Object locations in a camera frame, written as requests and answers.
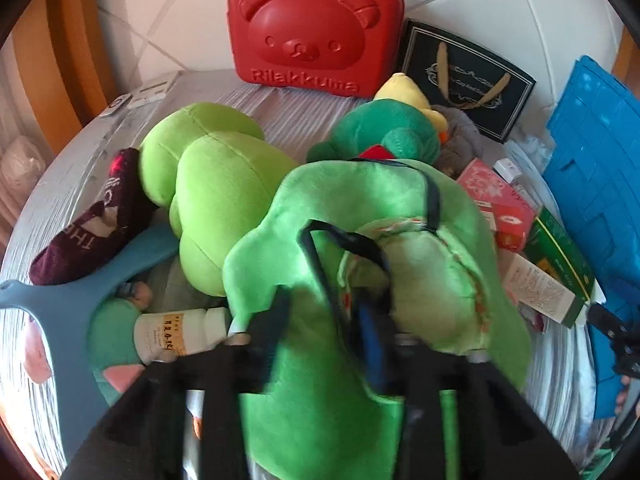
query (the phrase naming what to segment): bear face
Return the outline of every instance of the bear face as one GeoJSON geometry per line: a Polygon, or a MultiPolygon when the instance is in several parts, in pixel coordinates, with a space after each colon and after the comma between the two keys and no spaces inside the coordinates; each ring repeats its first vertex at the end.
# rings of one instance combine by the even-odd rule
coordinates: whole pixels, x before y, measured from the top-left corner
{"type": "Polygon", "coordinates": [[[254,52],[265,62],[343,70],[362,57],[365,30],[380,19],[373,0],[240,0],[254,52]]]}

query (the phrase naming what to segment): mattress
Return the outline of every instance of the mattress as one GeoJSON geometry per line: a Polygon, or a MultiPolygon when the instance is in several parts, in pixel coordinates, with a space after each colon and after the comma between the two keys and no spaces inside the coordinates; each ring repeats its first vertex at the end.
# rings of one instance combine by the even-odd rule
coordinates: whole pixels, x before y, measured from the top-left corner
{"type": "MultiPolygon", "coordinates": [[[[161,102],[92,121],[60,154],[27,202],[7,247],[0,281],[28,283],[33,257],[79,212],[99,196],[117,150],[137,146],[162,118],[181,107],[211,101],[227,104],[253,117],[266,140],[299,162],[324,139],[338,118],[361,104],[315,91],[265,88],[242,83],[233,71],[187,73],[161,102]]],[[[486,141],[489,163],[504,156],[502,147],[486,141]]],[[[65,467],[53,380],[36,386],[28,380],[17,354],[18,333],[25,315],[0,311],[0,399],[12,407],[34,450],[58,473],[65,467]]],[[[553,326],[534,337],[534,359],[525,398],[551,428],[577,465],[585,459],[594,388],[586,330],[553,326]]]]}

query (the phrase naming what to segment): pink cat ear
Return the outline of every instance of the pink cat ear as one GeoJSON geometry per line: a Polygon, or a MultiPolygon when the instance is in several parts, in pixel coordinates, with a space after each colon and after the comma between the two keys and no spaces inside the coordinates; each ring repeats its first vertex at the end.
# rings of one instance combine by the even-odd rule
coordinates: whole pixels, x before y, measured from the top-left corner
{"type": "Polygon", "coordinates": [[[123,394],[127,391],[127,388],[135,382],[144,369],[144,365],[110,366],[105,369],[102,374],[119,394],[123,394]]]}
{"type": "Polygon", "coordinates": [[[22,330],[22,366],[28,377],[36,384],[42,384],[53,374],[47,361],[47,353],[42,341],[40,326],[34,319],[28,320],[22,330]]]}

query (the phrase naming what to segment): black clamp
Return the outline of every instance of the black clamp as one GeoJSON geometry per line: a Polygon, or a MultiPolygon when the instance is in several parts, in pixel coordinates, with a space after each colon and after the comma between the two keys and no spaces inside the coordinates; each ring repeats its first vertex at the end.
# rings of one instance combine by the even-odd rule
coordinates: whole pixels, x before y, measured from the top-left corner
{"type": "Polygon", "coordinates": [[[616,355],[614,373],[640,379],[640,331],[633,330],[599,303],[591,305],[587,321],[611,342],[616,355]]]}
{"type": "Polygon", "coordinates": [[[182,480],[187,390],[204,390],[199,478],[248,480],[239,395],[259,394],[289,325],[290,291],[252,317],[246,344],[232,340],[153,362],[106,413],[62,480],[182,480]]]}
{"type": "Polygon", "coordinates": [[[372,390],[404,398],[404,420],[394,480],[446,480],[447,457],[440,395],[457,405],[461,480],[577,479],[561,446],[484,352],[437,352],[400,332],[369,291],[353,295],[348,346],[372,390]]]}

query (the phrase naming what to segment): black gift box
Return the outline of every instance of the black gift box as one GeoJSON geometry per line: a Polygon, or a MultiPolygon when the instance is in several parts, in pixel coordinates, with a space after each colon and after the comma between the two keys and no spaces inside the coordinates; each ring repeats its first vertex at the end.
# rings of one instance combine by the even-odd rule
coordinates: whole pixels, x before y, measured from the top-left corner
{"type": "Polygon", "coordinates": [[[465,112],[480,132],[504,142],[518,119],[536,81],[497,54],[455,34],[409,20],[400,47],[398,70],[420,87],[432,105],[452,106],[438,86],[438,50],[446,44],[449,60],[449,99],[471,106],[496,85],[505,74],[509,83],[483,106],[465,112]]]}

